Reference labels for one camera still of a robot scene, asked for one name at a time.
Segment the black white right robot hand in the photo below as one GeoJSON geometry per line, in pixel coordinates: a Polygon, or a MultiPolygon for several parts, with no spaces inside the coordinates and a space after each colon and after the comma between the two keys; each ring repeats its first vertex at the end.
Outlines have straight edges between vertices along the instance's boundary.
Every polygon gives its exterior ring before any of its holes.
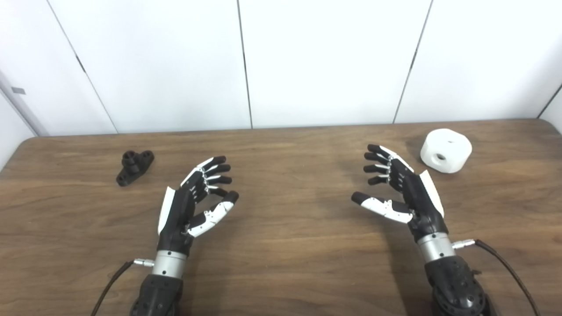
{"type": "Polygon", "coordinates": [[[441,198],[428,170],[416,173],[401,156],[384,146],[369,144],[367,150],[364,158],[376,164],[364,166],[364,172],[377,174],[367,183],[388,184],[402,195],[403,201],[358,191],[352,194],[351,200],[384,218],[407,224],[414,241],[427,235],[448,234],[441,198]]]}

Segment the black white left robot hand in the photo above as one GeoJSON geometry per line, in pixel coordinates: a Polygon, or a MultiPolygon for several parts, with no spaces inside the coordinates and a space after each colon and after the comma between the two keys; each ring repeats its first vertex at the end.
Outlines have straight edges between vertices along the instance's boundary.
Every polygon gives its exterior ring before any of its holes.
{"type": "Polygon", "coordinates": [[[239,194],[220,187],[232,182],[223,175],[231,169],[226,160],[225,156],[209,158],[196,165],[177,189],[167,187],[157,226],[158,251],[189,256],[194,239],[216,226],[235,206],[239,194]],[[222,199],[196,214],[196,206],[210,195],[222,199]]]}

